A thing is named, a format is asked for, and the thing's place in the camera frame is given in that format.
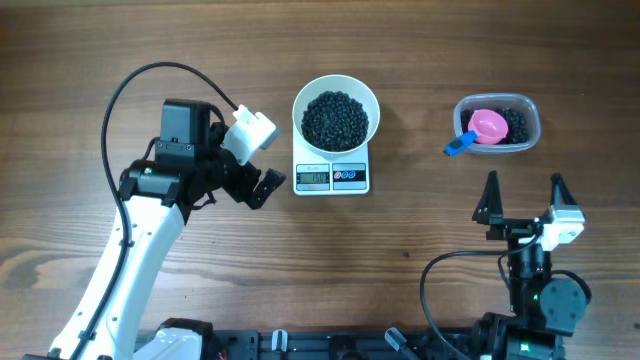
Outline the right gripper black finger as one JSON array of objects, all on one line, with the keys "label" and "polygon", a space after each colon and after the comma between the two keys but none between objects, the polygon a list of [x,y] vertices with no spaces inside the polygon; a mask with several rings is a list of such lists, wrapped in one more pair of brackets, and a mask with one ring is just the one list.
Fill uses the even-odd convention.
[{"label": "right gripper black finger", "polygon": [[483,194],[474,210],[472,220],[483,225],[498,225],[504,221],[501,192],[496,170],[488,173]]},{"label": "right gripper black finger", "polygon": [[569,191],[562,175],[560,173],[554,173],[551,178],[551,197],[550,204],[553,206],[567,205],[577,206],[575,198]]}]

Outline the pink scoop blue handle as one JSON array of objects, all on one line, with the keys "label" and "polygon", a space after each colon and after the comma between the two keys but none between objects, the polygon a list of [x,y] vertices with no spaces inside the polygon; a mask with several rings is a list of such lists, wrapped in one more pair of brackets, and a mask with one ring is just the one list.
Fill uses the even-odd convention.
[{"label": "pink scoop blue handle", "polygon": [[507,136],[508,130],[506,120],[499,113],[488,109],[475,110],[470,117],[468,131],[446,145],[443,153],[452,157],[474,143],[495,145]]}]

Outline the pile of black beans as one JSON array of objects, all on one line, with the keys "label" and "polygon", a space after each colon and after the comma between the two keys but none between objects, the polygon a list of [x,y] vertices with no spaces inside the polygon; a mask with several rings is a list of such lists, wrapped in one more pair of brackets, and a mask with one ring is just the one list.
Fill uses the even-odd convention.
[{"label": "pile of black beans", "polygon": [[369,118],[363,105],[341,91],[326,91],[303,111],[303,138],[327,152],[344,152],[360,146],[367,137]]}]

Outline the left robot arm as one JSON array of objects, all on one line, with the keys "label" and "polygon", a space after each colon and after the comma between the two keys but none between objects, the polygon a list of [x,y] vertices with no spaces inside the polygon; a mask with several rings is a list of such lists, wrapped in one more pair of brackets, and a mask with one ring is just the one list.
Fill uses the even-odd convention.
[{"label": "left robot arm", "polygon": [[240,105],[226,125],[214,105],[168,99],[158,137],[125,169],[109,241],[76,309],[54,339],[49,359],[224,359],[208,322],[170,318],[138,346],[141,318],[161,265],[192,212],[223,189],[251,209],[285,180],[250,163],[277,138],[276,125]]}]

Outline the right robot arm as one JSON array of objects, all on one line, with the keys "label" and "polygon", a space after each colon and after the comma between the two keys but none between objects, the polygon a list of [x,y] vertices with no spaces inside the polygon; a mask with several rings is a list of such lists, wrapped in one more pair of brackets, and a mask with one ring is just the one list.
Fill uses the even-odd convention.
[{"label": "right robot arm", "polygon": [[563,339],[574,334],[592,299],[586,282],[552,268],[551,252],[574,241],[586,217],[562,176],[551,176],[551,200],[533,219],[504,216],[498,175],[491,171],[472,220],[487,225],[486,238],[504,241],[500,267],[509,291],[509,316],[485,314],[473,326],[469,350],[476,359],[563,359]]}]

